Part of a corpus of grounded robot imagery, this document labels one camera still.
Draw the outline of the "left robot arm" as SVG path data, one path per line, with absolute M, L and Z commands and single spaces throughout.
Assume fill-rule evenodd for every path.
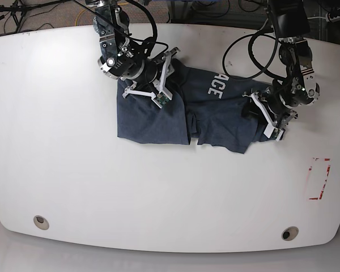
M 273 82 L 263 89 L 253 87 L 244 93 L 249 103 L 243 115 L 258 121 L 254 140 L 263 142 L 282 140 L 288 123 L 296 119 L 296 108 L 314 104 L 320 96 L 320 86 L 312 67 L 312 51 L 304 35 L 310 26 L 303 1 L 262 1 L 270 29 L 257 31 L 248 43 L 251 61 Z M 279 46 L 278 56 L 286 69 L 286 76 L 266 70 L 253 54 L 256 38 L 272 33 Z

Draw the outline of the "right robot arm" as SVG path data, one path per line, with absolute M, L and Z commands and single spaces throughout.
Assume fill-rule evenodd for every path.
M 123 97 L 150 97 L 162 108 L 173 97 L 165 84 L 175 71 L 171 62 L 179 49 L 170 49 L 168 44 L 164 44 L 165 49 L 151 57 L 153 48 L 160 41 L 155 20 L 146 9 L 148 1 L 129 1 L 129 4 L 147 16 L 152 29 L 151 36 L 145 39 L 132 37 L 129 17 L 118 1 L 86 1 L 86 8 L 93 8 L 93 27 L 99 34 L 101 57 L 98 64 L 106 76 L 131 82 L 130 86 L 125 87 Z

